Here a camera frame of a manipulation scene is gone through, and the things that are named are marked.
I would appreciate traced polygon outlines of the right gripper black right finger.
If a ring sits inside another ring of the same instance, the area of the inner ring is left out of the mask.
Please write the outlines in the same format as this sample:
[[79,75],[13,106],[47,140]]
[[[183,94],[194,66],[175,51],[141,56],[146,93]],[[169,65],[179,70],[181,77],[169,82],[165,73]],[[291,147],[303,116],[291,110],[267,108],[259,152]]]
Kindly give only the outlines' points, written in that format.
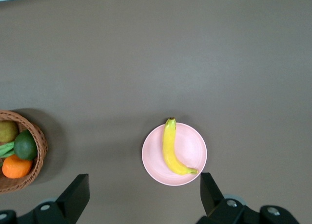
[[200,175],[200,197],[206,215],[199,224],[297,224],[286,209],[264,205],[258,212],[235,198],[225,198],[210,173]]

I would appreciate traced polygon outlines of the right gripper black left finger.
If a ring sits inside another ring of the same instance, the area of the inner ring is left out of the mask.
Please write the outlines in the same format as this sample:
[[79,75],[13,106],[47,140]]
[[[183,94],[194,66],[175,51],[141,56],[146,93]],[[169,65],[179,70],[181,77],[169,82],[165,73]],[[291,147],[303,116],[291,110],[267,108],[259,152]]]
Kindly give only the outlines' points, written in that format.
[[55,200],[47,201],[28,213],[17,216],[14,210],[2,210],[2,224],[75,224],[89,202],[89,175],[79,174]]

